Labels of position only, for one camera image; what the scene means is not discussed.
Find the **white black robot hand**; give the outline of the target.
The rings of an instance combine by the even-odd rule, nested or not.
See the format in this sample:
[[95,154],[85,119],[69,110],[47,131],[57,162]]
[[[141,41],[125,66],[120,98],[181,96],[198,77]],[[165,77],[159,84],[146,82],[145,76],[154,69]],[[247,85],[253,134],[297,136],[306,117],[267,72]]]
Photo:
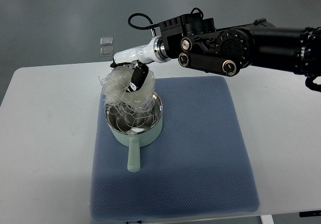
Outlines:
[[152,62],[164,63],[167,55],[162,53],[163,42],[160,36],[153,37],[147,45],[130,48],[114,55],[111,68],[134,64],[134,72],[131,76],[126,92],[134,92],[143,86],[149,69],[146,66]]

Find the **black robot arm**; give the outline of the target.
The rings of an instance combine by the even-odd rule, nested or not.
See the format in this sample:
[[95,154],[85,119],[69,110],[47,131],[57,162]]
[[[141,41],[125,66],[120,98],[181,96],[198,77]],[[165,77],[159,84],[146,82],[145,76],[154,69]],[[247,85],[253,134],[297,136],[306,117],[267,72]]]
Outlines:
[[320,91],[320,28],[277,28],[266,19],[216,29],[212,18],[194,8],[159,23],[165,53],[182,67],[234,76],[249,65],[306,77],[305,85]]

